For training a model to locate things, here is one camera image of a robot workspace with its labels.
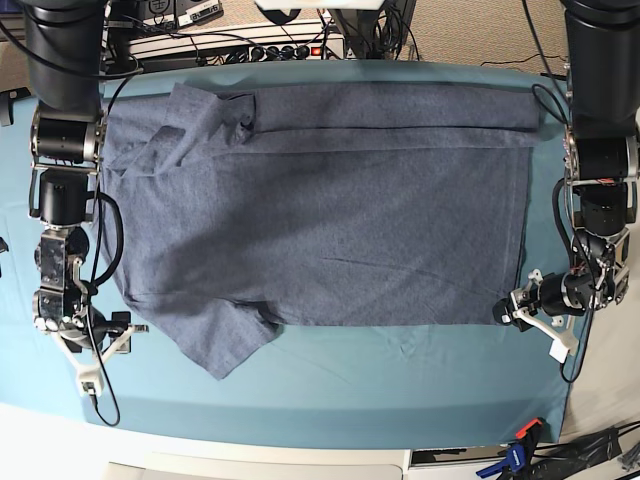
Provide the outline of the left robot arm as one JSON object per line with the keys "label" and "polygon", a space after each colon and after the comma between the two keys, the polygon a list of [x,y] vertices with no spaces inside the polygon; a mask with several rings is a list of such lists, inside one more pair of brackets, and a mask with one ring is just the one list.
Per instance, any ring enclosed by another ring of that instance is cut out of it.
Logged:
{"label": "left robot arm", "polygon": [[586,316],[624,299],[630,224],[638,211],[639,4],[566,1],[565,88],[552,99],[565,127],[565,173],[552,210],[569,268],[534,276],[493,307],[526,331],[534,317]]}

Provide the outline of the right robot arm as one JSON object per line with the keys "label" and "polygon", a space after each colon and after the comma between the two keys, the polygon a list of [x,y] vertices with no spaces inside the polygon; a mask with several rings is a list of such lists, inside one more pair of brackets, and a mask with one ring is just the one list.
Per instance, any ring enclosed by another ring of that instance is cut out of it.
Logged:
{"label": "right robot arm", "polygon": [[30,133],[32,174],[29,214],[45,227],[34,260],[40,286],[34,323],[72,353],[128,353],[131,316],[110,319],[91,304],[119,261],[94,280],[81,268],[89,252],[82,226],[90,207],[115,202],[99,190],[106,114],[99,90],[105,20],[102,1],[25,1],[31,84],[38,97]]}

